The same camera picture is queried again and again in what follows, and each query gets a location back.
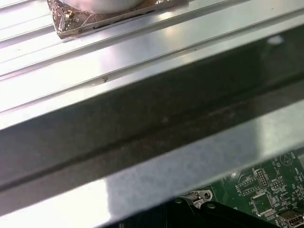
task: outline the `motherboard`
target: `motherboard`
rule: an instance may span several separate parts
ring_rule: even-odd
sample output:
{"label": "motherboard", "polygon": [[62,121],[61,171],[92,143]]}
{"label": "motherboard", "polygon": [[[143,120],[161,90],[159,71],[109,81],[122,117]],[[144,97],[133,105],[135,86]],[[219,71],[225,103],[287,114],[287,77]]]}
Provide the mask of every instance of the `motherboard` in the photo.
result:
{"label": "motherboard", "polygon": [[290,152],[203,188],[213,201],[282,228],[304,227],[304,169]]}

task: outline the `aluminum rail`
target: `aluminum rail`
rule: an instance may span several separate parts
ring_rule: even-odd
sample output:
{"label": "aluminum rail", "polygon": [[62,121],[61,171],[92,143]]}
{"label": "aluminum rail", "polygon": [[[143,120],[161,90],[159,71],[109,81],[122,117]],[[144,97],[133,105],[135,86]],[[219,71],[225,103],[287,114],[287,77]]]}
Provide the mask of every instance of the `aluminum rail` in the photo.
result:
{"label": "aluminum rail", "polygon": [[0,129],[303,24],[302,0],[194,0],[60,40],[44,0],[0,5]]}
{"label": "aluminum rail", "polygon": [[4,215],[0,226],[86,228],[118,221],[228,172],[300,148],[303,119],[300,101]]}

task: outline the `metal surface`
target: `metal surface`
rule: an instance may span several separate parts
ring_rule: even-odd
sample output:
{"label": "metal surface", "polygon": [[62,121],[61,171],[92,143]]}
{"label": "metal surface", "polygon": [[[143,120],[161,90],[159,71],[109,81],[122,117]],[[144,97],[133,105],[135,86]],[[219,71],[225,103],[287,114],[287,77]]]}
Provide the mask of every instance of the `metal surface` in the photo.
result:
{"label": "metal surface", "polygon": [[187,195],[184,195],[182,198],[187,199],[187,202],[190,205],[194,205],[196,208],[200,209],[203,203],[209,202],[212,200],[213,194],[210,190],[199,190],[192,191]]}
{"label": "metal surface", "polygon": [[195,0],[62,41],[46,1],[11,4],[0,9],[0,129],[301,25],[303,7]]}
{"label": "metal surface", "polygon": [[186,5],[187,2],[187,0],[145,0],[128,10],[117,13],[96,14],[76,10],[59,0],[47,0],[54,20],[56,33],[60,38],[79,37],[83,33],[92,33],[96,28],[101,29],[105,26],[114,26],[156,10]]}
{"label": "metal surface", "polygon": [[96,227],[117,221],[208,184],[244,164],[303,146],[304,126],[299,124],[303,119],[301,101],[2,216],[0,226]]}
{"label": "metal surface", "polygon": [[60,0],[78,10],[91,13],[116,13],[127,10],[144,0]]}

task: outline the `electronic component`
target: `electronic component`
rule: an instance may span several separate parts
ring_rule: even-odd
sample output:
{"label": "electronic component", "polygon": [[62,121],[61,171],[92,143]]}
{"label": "electronic component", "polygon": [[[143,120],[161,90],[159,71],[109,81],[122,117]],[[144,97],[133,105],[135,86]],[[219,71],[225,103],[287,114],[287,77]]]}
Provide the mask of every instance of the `electronic component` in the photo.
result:
{"label": "electronic component", "polygon": [[252,204],[258,215],[264,215],[272,209],[272,204],[266,193],[253,197]]}
{"label": "electronic component", "polygon": [[[277,227],[287,228],[285,220],[277,214],[288,208],[293,208],[299,215],[304,214],[301,211],[304,208],[304,169],[297,156],[301,150],[304,153],[304,149],[290,152],[286,156],[234,172],[201,189],[212,191],[213,200],[219,203]],[[287,158],[292,158],[292,163],[282,165],[281,160],[285,162]],[[264,179],[267,180],[267,186],[263,183]],[[300,224],[301,217],[297,219],[296,222]]]}
{"label": "electronic component", "polygon": [[242,195],[247,195],[261,188],[257,178],[252,178],[238,185]]}
{"label": "electronic component", "polygon": [[[140,1],[140,4],[131,9],[127,9],[122,12],[103,14],[91,12],[93,10],[81,11],[63,2],[73,3],[72,5],[77,3],[71,0],[47,0],[51,15],[53,17],[55,31],[60,38],[77,36],[81,33],[94,31],[95,29],[99,29],[104,26],[110,26],[114,23],[118,23],[126,19],[132,19],[134,17],[138,17],[155,10],[187,4],[188,0],[144,0]],[[76,8],[80,7],[89,8],[90,6],[83,2],[81,6]]]}
{"label": "electronic component", "polygon": [[262,187],[265,188],[268,186],[268,181],[266,179],[266,176],[264,174],[264,169],[259,169],[256,171],[257,176],[259,177]]}
{"label": "electronic component", "polygon": [[278,213],[277,216],[281,221],[287,223],[290,228],[304,226],[303,215],[297,211],[287,209]]}
{"label": "electronic component", "polygon": [[212,192],[210,190],[199,190],[191,191],[188,194],[182,196],[181,198],[186,199],[190,205],[194,205],[196,208],[200,209],[201,205],[205,202],[212,200]]}
{"label": "electronic component", "polygon": [[281,187],[283,185],[284,185],[284,181],[283,180],[278,180],[278,181],[270,184],[272,190],[277,190],[279,187]]}

